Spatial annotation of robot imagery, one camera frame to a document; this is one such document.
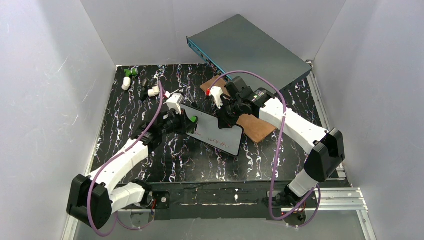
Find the white pipe elbow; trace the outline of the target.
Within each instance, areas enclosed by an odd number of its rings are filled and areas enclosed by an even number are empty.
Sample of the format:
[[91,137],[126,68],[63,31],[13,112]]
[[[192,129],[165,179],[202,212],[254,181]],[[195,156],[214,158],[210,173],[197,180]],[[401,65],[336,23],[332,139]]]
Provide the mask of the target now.
[[127,77],[127,76],[124,77],[121,88],[124,91],[128,91],[130,89],[131,85],[132,85],[132,79],[130,77]]

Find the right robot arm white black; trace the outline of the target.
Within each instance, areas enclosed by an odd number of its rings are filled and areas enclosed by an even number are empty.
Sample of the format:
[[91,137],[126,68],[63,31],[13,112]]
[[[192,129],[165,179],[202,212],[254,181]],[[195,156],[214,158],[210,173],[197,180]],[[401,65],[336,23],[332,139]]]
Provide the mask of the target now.
[[338,129],[327,130],[309,122],[287,108],[281,97],[263,87],[253,91],[239,76],[224,87],[227,94],[218,86],[206,91],[219,109],[219,128],[231,128],[240,116],[251,115],[282,131],[307,153],[304,169],[281,196],[285,201],[299,201],[316,184],[325,182],[345,160],[343,134]]

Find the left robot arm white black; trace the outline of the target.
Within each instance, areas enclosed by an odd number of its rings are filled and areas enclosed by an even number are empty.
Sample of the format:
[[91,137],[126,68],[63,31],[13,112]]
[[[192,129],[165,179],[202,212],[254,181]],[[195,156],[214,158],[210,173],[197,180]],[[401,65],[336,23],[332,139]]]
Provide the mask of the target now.
[[72,180],[67,214],[99,230],[118,210],[144,202],[152,190],[148,183],[136,180],[123,187],[118,187],[118,183],[146,160],[166,135],[192,134],[198,122],[197,116],[174,109],[155,114],[150,122],[142,120],[117,154],[87,176],[79,174]]

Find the small whiteboard red writing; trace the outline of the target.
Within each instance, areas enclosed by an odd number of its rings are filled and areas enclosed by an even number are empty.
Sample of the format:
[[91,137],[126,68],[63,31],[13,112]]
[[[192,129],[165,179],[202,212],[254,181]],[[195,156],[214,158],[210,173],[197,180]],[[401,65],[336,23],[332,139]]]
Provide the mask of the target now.
[[222,152],[237,157],[240,152],[244,128],[235,125],[230,128],[219,128],[218,118],[192,106],[182,104],[181,109],[186,115],[197,117],[197,128],[187,135]]

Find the green whiteboard eraser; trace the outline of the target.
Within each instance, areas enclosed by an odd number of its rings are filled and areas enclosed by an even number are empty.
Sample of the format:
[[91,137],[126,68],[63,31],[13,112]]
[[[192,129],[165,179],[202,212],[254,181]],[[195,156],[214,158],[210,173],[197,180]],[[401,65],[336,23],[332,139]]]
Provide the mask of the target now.
[[198,121],[199,121],[199,119],[198,119],[198,117],[197,116],[191,116],[191,117],[189,117],[189,120],[190,120],[190,123],[191,124],[197,124],[198,123]]

